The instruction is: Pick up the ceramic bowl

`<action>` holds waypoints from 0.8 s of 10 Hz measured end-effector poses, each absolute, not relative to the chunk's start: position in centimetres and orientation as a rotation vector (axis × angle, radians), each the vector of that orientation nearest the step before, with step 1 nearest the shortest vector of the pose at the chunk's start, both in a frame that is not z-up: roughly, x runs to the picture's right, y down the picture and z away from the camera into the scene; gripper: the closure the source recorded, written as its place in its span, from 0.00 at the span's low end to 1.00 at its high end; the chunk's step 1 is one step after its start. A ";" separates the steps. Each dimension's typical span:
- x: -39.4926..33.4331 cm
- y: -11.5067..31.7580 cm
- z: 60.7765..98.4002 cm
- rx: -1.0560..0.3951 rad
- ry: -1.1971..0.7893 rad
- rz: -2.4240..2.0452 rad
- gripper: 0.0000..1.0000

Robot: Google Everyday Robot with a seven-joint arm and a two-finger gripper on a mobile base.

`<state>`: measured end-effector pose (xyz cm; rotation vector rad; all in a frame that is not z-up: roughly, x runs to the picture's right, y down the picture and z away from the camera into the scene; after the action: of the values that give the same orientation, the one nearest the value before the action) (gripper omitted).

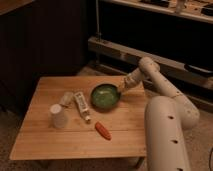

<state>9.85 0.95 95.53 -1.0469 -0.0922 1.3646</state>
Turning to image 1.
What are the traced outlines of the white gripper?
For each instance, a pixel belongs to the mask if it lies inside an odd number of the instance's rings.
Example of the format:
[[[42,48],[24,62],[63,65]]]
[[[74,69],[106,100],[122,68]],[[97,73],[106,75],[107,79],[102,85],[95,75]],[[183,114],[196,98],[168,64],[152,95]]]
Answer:
[[[137,85],[138,83],[133,79],[132,75],[128,74],[127,76],[124,77],[124,79],[118,85],[117,90],[119,93],[124,93],[128,91],[129,89],[134,88]]]

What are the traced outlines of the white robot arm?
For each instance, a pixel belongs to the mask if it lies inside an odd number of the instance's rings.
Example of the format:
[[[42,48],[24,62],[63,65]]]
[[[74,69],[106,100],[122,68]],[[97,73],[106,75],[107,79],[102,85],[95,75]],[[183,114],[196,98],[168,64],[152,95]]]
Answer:
[[[124,77],[118,91],[124,93],[148,77],[159,95],[145,107],[148,171],[191,171],[183,130],[195,127],[200,119],[198,108],[160,72],[160,66],[142,57],[138,68]]]

